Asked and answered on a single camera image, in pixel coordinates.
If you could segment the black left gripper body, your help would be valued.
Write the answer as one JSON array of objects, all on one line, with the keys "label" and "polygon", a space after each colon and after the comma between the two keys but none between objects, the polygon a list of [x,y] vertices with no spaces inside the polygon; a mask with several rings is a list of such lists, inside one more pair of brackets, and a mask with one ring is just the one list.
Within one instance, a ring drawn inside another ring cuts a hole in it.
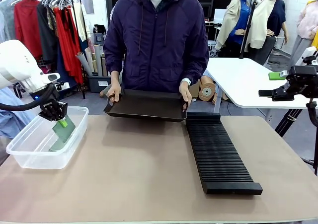
[{"label": "black left gripper body", "polygon": [[68,104],[57,100],[50,100],[46,104],[40,105],[39,116],[48,121],[60,121],[67,114]]}]

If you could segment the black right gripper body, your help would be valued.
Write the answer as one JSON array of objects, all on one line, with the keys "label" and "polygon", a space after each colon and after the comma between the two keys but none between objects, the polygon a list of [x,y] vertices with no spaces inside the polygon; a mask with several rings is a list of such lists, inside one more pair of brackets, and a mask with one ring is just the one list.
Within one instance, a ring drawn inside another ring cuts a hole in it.
[{"label": "black right gripper body", "polygon": [[318,96],[318,67],[292,66],[286,77],[288,88],[286,92],[291,95],[301,94],[304,97]]}]

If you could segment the person's right hand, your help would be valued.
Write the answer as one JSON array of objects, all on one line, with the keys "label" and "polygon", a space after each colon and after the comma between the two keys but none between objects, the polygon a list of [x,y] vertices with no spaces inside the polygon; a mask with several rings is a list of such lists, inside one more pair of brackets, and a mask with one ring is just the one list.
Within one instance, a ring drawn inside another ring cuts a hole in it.
[{"label": "person's right hand", "polygon": [[107,97],[110,99],[111,103],[118,102],[119,96],[121,94],[121,84],[118,81],[112,81],[110,88],[107,92]]}]

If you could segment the person's left hand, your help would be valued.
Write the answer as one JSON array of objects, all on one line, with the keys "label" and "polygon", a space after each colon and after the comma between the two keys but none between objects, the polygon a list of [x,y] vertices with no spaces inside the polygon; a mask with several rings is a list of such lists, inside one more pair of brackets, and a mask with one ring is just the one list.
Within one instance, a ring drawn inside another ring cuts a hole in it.
[{"label": "person's left hand", "polygon": [[179,92],[180,94],[182,95],[184,101],[187,103],[187,105],[189,106],[191,104],[191,101],[192,101],[192,95],[189,91],[189,84],[187,81],[183,80],[181,83],[180,83],[180,86],[179,86]]}]

